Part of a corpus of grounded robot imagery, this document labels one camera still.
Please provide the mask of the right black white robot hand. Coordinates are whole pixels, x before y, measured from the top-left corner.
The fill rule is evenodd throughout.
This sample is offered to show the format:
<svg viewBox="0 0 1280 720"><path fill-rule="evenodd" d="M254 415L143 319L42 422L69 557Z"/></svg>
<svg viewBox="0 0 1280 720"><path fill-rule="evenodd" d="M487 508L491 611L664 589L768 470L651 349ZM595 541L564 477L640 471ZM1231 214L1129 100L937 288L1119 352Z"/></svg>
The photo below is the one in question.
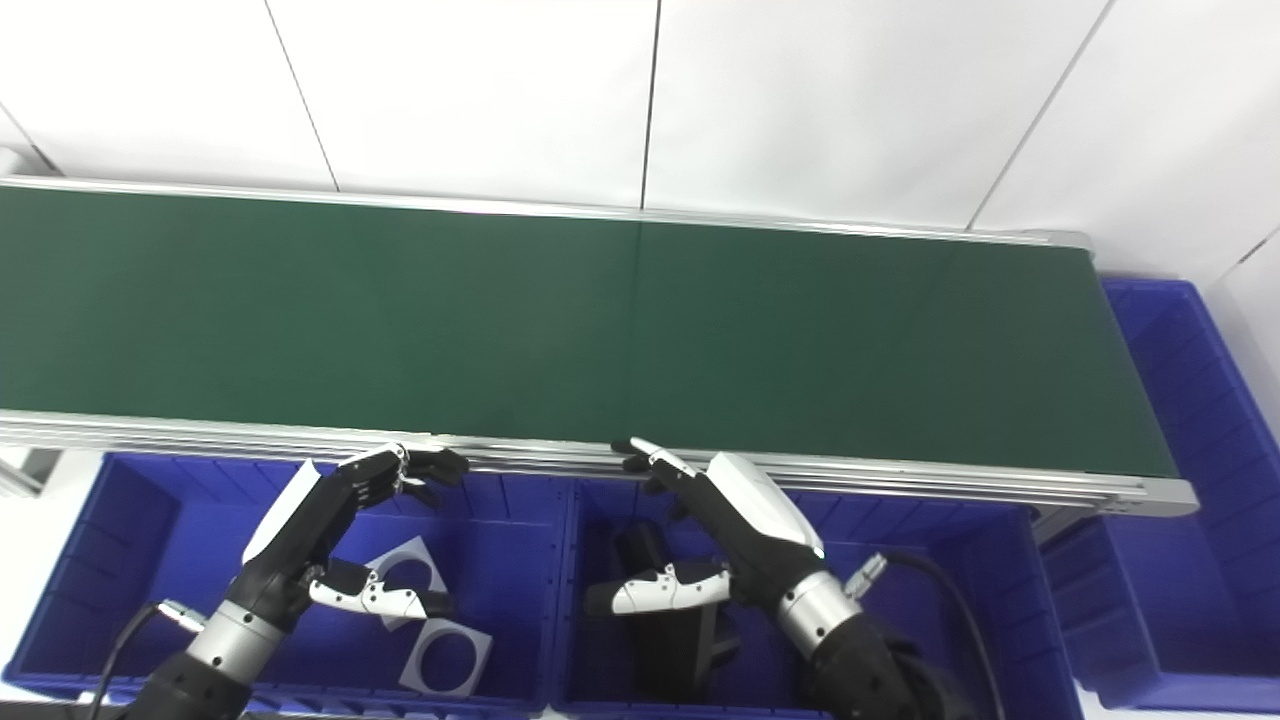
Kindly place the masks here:
<svg viewBox="0 0 1280 720"><path fill-rule="evenodd" d="M612 448L625 456L626 471L646 473L648 493L671 493L677 514L694 519L724 561L669 562L598 583L585 593L588 615L684 611L733 600L785 618L824 602L831 574L817 532L754 462L721 451L700 470L640 437Z"/></svg>

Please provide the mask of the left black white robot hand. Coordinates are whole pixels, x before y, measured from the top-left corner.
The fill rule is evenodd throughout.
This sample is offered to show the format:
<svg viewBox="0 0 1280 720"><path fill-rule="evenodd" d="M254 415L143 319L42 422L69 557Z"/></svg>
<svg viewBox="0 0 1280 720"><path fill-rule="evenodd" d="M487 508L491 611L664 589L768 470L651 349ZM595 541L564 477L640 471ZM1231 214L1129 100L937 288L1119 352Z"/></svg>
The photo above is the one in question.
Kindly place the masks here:
<svg viewBox="0 0 1280 720"><path fill-rule="evenodd" d="M305 462L246 546L224 600L285 634L312 603L410 620L453 614L447 592L389 589L378 571L333 552L358 511L401 493L436 509L442 501L428 483L458 487L468 469L452 448L398 443L348 457L328 474Z"/></svg>

